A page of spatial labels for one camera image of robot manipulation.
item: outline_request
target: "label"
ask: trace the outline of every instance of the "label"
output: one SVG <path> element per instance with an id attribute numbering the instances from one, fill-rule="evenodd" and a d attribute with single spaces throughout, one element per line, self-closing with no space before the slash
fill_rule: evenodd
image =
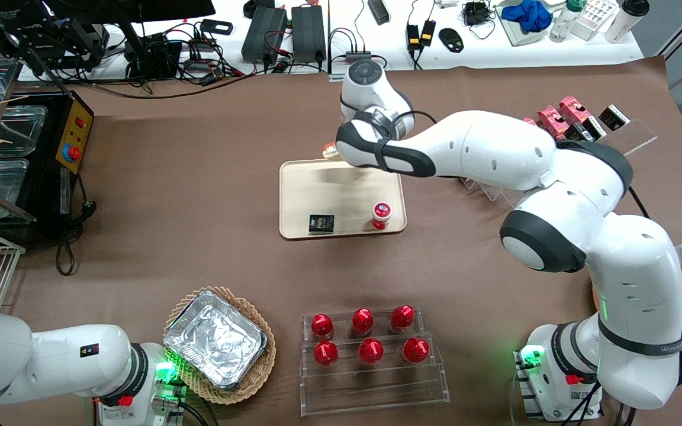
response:
<path id="1" fill-rule="evenodd" d="M 81 346 L 81 358 L 86 358 L 86 356 L 98 355 L 99 344 L 94 343 L 93 345 Z"/>

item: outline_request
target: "small bottle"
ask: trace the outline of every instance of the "small bottle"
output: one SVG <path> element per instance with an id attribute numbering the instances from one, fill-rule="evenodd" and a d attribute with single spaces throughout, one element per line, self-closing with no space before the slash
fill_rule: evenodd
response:
<path id="1" fill-rule="evenodd" d="M 389 317 L 389 331 L 393 334 L 402 334 L 414 322 L 414 309 L 409 305 L 403 305 L 391 313 Z"/>
<path id="2" fill-rule="evenodd" d="M 377 339 L 365 339 L 359 345 L 359 359 L 367 364 L 374 364 L 384 356 L 384 346 Z"/>
<path id="3" fill-rule="evenodd" d="M 428 357 L 428 353 L 430 353 L 430 345 L 419 337 L 409 338 L 401 345 L 401 359 L 407 362 L 417 363 L 425 361 Z"/>
<path id="4" fill-rule="evenodd" d="M 370 336 L 370 331 L 373 329 L 373 313 L 370 309 L 357 309 L 352 314 L 352 328 L 349 330 L 349 335 L 352 339 L 359 337 Z"/>
<path id="5" fill-rule="evenodd" d="M 391 206 L 385 202 L 379 202 L 373 207 L 373 227 L 377 230 L 384 230 L 388 226 L 391 218 Z"/>
<path id="6" fill-rule="evenodd" d="M 323 340 L 314 346 L 314 361 L 321 366 L 330 366 L 339 358 L 339 350 L 336 343 L 330 340 Z"/>
<path id="7" fill-rule="evenodd" d="M 570 29 L 573 27 L 573 22 L 583 14 L 583 9 L 586 7 L 586 0 L 568 0 L 562 13 L 554 21 L 549 38 L 555 43 L 565 41 L 570 34 Z"/>
<path id="8" fill-rule="evenodd" d="M 325 314 L 315 315 L 312 318 L 312 334 L 322 340 L 333 339 L 333 320 Z"/>

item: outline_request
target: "red bottle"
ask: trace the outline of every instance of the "red bottle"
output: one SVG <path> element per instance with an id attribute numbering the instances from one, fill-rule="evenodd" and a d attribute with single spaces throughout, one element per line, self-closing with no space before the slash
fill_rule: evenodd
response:
<path id="1" fill-rule="evenodd" d="M 317 314 L 312 318 L 312 334 L 322 340 L 333 338 L 333 320 L 328 315 Z"/>
<path id="2" fill-rule="evenodd" d="M 384 346 L 377 339 L 365 339 L 359 345 L 359 359 L 368 364 L 380 361 L 384 356 Z"/>
<path id="3" fill-rule="evenodd" d="M 377 230 L 384 230 L 391 218 L 391 206 L 385 202 L 379 202 L 373 207 L 373 226 Z"/>
<path id="4" fill-rule="evenodd" d="M 414 309 L 409 305 L 403 305 L 395 310 L 389 317 L 389 331 L 393 334 L 401 334 L 414 322 Z"/>
<path id="5" fill-rule="evenodd" d="M 425 361 L 430 353 L 430 345 L 419 337 L 412 337 L 401 345 L 401 359 L 409 362 Z"/>
<path id="6" fill-rule="evenodd" d="M 367 337 L 372 329 L 373 313 L 367 308 L 357 309 L 352 314 L 352 328 L 349 330 L 349 334 L 352 338 Z"/>
<path id="7" fill-rule="evenodd" d="M 330 340 L 323 340 L 314 346 L 314 361 L 321 366 L 330 366 L 339 358 L 339 350 L 336 343 Z"/>

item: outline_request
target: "green led light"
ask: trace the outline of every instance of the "green led light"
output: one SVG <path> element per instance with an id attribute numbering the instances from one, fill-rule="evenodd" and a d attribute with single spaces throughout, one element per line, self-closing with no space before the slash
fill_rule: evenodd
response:
<path id="1" fill-rule="evenodd" d="M 160 362 L 155 367 L 155 378 L 159 381 L 170 383 L 178 377 L 178 372 L 175 370 L 175 364 L 170 361 Z"/>

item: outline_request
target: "foil container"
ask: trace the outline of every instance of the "foil container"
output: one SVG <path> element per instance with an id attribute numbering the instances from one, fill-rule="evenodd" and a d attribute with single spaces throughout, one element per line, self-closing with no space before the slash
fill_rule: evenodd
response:
<path id="1" fill-rule="evenodd" d="M 163 342 L 212 385 L 232 391 L 262 355 L 268 336 L 222 297 L 203 291 L 178 315 Z"/>

